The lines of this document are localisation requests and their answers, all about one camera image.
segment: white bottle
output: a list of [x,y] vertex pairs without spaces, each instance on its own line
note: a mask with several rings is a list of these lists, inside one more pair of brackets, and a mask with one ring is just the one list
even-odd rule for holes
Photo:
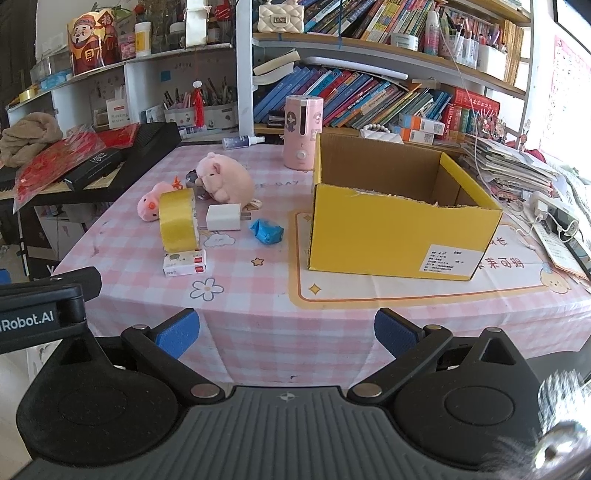
[[435,10],[427,12],[425,23],[425,47],[423,52],[427,55],[437,56],[439,52],[439,17]]

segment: red book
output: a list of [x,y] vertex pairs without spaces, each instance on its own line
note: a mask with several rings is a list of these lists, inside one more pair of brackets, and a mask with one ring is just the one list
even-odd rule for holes
[[343,83],[350,76],[351,76],[351,72],[348,72],[347,70],[345,70],[344,72],[341,72],[341,74],[337,78],[335,78],[332,82],[330,82],[330,84],[324,90],[322,90],[318,94],[318,96],[323,98],[324,100],[326,100],[327,97],[332,92],[334,92],[337,88],[339,88],[340,84]]

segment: table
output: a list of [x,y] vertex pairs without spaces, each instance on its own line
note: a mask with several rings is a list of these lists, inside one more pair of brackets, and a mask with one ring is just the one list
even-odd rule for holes
[[[262,202],[252,218],[285,227],[284,240],[260,244],[244,225],[209,232],[199,202],[207,272],[165,278],[158,222],[145,223],[137,201],[158,181],[184,178],[217,146],[180,147],[133,185],[90,228],[58,273],[94,265],[101,295],[87,304],[97,335],[136,323],[155,326],[184,307],[201,320],[197,342],[181,360],[216,382],[348,387],[392,361],[374,338],[379,306],[456,335],[500,326],[525,357],[578,350],[591,333],[591,286],[545,265],[544,253],[503,221],[470,282],[370,277],[306,269],[311,174],[282,165],[281,147],[256,145],[231,156],[246,165]],[[371,232],[352,219],[359,247]]]

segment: quilted purse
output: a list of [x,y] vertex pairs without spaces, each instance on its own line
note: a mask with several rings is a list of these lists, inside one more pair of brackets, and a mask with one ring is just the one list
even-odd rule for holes
[[271,0],[267,0],[259,7],[257,28],[262,33],[303,33],[304,7],[298,5],[297,0],[278,5],[271,5]]

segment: yellow cardboard box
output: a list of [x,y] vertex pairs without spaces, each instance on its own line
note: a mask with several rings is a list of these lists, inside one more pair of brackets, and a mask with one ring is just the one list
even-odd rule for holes
[[501,220],[436,150],[321,134],[314,163],[311,270],[470,280]]

